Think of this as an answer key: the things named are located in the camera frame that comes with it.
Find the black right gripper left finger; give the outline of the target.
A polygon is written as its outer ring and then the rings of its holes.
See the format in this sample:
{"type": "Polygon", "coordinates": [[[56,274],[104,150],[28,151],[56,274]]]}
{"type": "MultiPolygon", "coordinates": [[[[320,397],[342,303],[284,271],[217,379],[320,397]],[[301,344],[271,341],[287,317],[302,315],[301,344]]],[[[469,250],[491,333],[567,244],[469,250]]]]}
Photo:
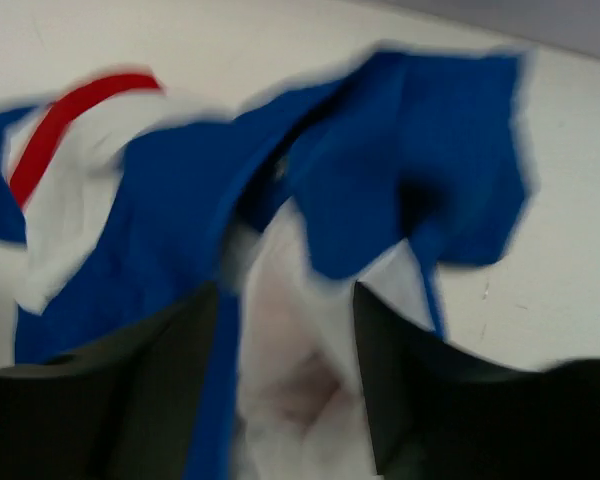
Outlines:
{"type": "Polygon", "coordinates": [[[0,479],[179,479],[217,319],[207,283],[41,364],[0,368],[0,479]]]}

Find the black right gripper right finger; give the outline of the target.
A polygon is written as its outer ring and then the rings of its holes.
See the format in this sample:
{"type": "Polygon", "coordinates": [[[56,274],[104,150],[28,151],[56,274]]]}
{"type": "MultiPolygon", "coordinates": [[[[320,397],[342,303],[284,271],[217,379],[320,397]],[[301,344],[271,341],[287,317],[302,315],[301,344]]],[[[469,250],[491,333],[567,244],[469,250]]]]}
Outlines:
{"type": "Polygon", "coordinates": [[[526,372],[476,357],[357,284],[354,330],[386,479],[600,479],[600,359],[526,372]]]}

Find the blue white red jacket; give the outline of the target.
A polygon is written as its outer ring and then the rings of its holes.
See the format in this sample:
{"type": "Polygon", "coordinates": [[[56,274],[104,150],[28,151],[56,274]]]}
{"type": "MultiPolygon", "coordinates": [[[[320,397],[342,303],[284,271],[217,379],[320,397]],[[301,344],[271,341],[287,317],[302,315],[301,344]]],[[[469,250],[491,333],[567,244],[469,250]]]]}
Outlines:
{"type": "Polygon", "coordinates": [[[217,289],[179,479],[377,479],[357,284],[439,339],[441,264],[505,253],[528,198],[521,55],[371,53],[234,114],[143,69],[0,109],[13,362],[45,364],[217,289]]]}

